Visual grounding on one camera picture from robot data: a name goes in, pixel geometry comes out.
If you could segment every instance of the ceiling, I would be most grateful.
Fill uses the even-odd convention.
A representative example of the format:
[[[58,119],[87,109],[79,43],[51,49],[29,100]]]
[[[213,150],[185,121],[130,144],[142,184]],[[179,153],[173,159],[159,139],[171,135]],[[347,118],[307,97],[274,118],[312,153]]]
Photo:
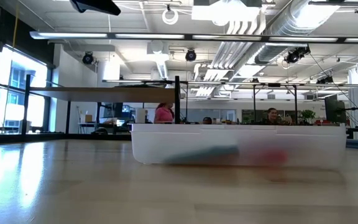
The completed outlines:
[[[275,0],[276,6],[267,10],[267,21],[272,19],[289,0]],[[120,6],[122,13],[119,16],[108,16],[98,12],[76,12],[68,1],[34,1],[21,0],[20,19],[39,31],[80,31],[80,32],[154,32],[154,33],[202,33],[223,34],[227,26],[219,27],[211,21],[194,21],[188,14],[180,13],[179,20],[174,25],[167,25],[162,21],[162,11],[144,11],[145,17],[136,4]],[[191,10],[193,0],[181,1],[181,6],[172,6],[175,9]],[[0,5],[14,12],[15,1],[0,0]],[[164,9],[164,5],[145,5],[144,9]],[[355,8],[341,8],[343,10],[354,10]],[[317,28],[312,35],[358,35],[358,14],[353,12],[334,13],[328,21]],[[150,73],[155,68],[155,62],[144,61],[147,43],[149,41],[128,40],[72,40],[71,46],[79,45],[114,45],[122,55],[128,68],[128,72],[136,77],[136,74]],[[174,53],[171,60],[167,62],[169,70],[193,71],[195,63],[185,62],[187,49],[195,49],[197,60],[212,60],[218,51],[219,42],[180,42],[169,41],[170,50]],[[334,44],[311,44],[311,52],[322,69],[334,68],[334,80],[337,82],[347,81],[347,68],[358,62],[358,45],[334,45]],[[107,60],[109,52],[95,52],[100,60]],[[310,57],[303,58],[298,64],[287,68],[279,58],[273,63],[276,66],[268,66],[263,70],[263,76],[259,77],[263,82],[278,82],[292,80],[294,82],[305,82],[310,76],[321,73],[321,69]]]

